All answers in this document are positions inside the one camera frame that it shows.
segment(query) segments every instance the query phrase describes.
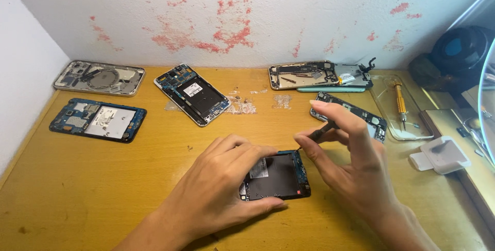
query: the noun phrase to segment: yellow screwdriver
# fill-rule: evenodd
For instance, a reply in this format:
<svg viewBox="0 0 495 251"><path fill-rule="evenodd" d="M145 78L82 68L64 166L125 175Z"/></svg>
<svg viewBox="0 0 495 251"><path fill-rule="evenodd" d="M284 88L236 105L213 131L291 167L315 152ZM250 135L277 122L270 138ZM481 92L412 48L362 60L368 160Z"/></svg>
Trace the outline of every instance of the yellow screwdriver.
<svg viewBox="0 0 495 251"><path fill-rule="evenodd" d="M400 120L402 121L402 124L404 125L404 131L405 131L406 112L405 112L404 98L402 97L401 86L402 86L401 82L393 83L393 87L395 88L395 92L397 93L397 109L399 110L399 117Z"/></svg>

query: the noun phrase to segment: right hand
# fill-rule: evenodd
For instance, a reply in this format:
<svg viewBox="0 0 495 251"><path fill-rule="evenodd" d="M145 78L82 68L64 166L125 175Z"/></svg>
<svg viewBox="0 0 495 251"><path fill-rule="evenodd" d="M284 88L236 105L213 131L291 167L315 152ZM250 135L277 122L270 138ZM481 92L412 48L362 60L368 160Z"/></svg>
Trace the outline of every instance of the right hand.
<svg viewBox="0 0 495 251"><path fill-rule="evenodd" d="M316 112L335 121L341 128L326 132L318 142L307 136L326 123L294 135L294 140L313 161L325 183L370 226L377 225L394 212L401 214L403 206L393 192L385 148L370 138L367 123L339 104L310 102ZM347 146L351 163L336 165L319 146L324 141L339 141Z"/></svg>

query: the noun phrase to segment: transparent plastic case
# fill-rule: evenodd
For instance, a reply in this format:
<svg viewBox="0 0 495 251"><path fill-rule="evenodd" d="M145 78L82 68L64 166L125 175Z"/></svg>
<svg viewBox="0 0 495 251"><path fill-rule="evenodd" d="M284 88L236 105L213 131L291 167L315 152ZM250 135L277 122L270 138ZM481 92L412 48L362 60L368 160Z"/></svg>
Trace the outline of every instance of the transparent plastic case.
<svg viewBox="0 0 495 251"><path fill-rule="evenodd" d="M382 116L389 124L389 130L392 137L399 141L405 140L426 140L433 138L433 132L430 127L421 120L420 109L404 82L395 74L374 75L371 76L374 86L370 88L371 95L380 109ZM395 82L402 83L402 97L404 98L406 108L406 130L399 119L397 108L397 94L393 87Z"/></svg>

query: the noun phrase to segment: wooden desk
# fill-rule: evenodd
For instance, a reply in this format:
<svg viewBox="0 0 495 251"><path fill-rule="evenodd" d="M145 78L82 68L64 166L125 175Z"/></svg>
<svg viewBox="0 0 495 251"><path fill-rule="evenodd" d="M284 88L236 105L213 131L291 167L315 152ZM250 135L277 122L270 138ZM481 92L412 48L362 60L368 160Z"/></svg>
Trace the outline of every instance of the wooden desk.
<svg viewBox="0 0 495 251"><path fill-rule="evenodd" d="M271 90L266 70L198 69L224 94L240 96L243 102L252 100L256 107L256 114L224 114L200 128L182 112L164 110L168 98L152 80L167 69L146 70L135 97L68 91L53 96L53 103L2 179L8 176L0 190L1 249L108 250L162 202L215 137L236 133L279 150L295 149L292 134L319 124L309 115L308 101L315 93ZM292 98L289 108L278 105L277 95ZM380 114L368 91L336 96ZM73 97L141 107L148 114L130 144L48 131L50 121ZM454 176L418 172L410 165L409 154L417 152L422 143L398 142L387 133L389 170L401 202L414 210L442 250L494 249L495 242L461 183ZM339 163L349 161L346 148L338 143L323 147ZM336 203L333 192L304 156L303 162L312 188L310 198L289 200L288 210L218 232L190 248L384 249L362 222Z"/></svg>

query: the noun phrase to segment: white wall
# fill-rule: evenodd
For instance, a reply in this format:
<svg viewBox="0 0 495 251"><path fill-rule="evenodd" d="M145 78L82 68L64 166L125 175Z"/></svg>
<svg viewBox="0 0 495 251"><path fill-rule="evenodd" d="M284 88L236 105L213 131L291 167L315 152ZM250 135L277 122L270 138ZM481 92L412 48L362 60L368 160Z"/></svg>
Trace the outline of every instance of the white wall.
<svg viewBox="0 0 495 251"><path fill-rule="evenodd" d="M0 10L1 175L52 96L52 82L69 58L20 0L0 0Z"/></svg>
<svg viewBox="0 0 495 251"><path fill-rule="evenodd" d="M23 1L71 59L266 67L376 56L389 69L430 50L475 0Z"/></svg>

